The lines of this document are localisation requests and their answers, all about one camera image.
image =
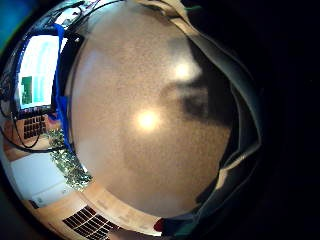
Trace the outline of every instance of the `cable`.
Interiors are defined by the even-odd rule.
[[[21,146],[15,144],[14,142],[12,142],[12,141],[5,135],[5,133],[3,132],[2,127],[0,127],[0,132],[1,132],[2,136],[4,137],[4,139],[5,139],[11,146],[13,146],[13,147],[15,147],[15,148],[17,148],[18,150],[23,151],[23,152],[27,152],[27,153],[50,153],[50,152],[54,152],[54,151],[59,151],[59,150],[66,149],[65,146],[56,147],[56,148],[49,148],[49,149],[45,149],[45,150],[34,150],[34,149],[24,148],[24,147],[21,147]]]
[[[17,121],[16,121],[15,119],[12,119],[12,122],[13,122],[14,128],[15,128],[15,130],[16,130],[16,133],[17,133],[17,135],[18,135],[18,138],[19,138],[19,141],[21,142],[21,144],[22,144],[25,148],[33,148],[33,147],[38,143],[39,138],[40,138],[40,134],[38,134],[37,139],[34,141],[34,143],[33,143],[31,146],[28,146],[28,145],[26,145],[26,144],[23,142],[23,140],[22,140],[22,138],[21,138],[21,136],[20,136],[20,133],[19,133],[19,130],[18,130],[18,127],[17,127]]]
[[[113,3],[117,3],[117,2],[124,2],[126,0],[116,0],[116,1],[112,1],[112,2],[108,2],[108,3],[105,3],[105,4],[102,4],[101,6],[97,7],[97,8],[94,8],[92,9],[90,12],[88,12],[86,15],[82,16],[81,18],[79,18],[77,21],[74,21],[68,28],[68,30],[70,31],[74,31],[75,28],[79,27],[81,22],[83,20],[85,20],[86,18],[88,18],[92,13],[94,13],[95,11],[99,10],[100,8],[102,7],[105,7],[105,6],[108,6],[110,4],[113,4]]]

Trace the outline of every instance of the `red object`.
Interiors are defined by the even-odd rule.
[[[153,229],[157,232],[163,232],[163,218],[159,219],[153,226]]]

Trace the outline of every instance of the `round table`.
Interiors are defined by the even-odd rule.
[[[195,209],[229,140],[227,79],[165,17],[131,1],[102,8],[83,31],[71,95],[79,160],[136,209]]]

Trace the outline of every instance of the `air vent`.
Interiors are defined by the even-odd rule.
[[[73,231],[90,240],[109,239],[107,237],[109,230],[120,228],[97,214],[89,206],[64,219],[63,222]]]

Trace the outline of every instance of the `computer monitor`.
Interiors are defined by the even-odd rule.
[[[83,37],[66,32],[60,49],[61,94]],[[56,31],[33,32],[23,41],[16,59],[12,112],[17,119],[55,112],[55,72],[59,38]]]
[[[63,39],[61,52],[67,41],[67,38]],[[40,35],[30,38],[18,72],[20,109],[51,105],[58,48],[58,36]]]

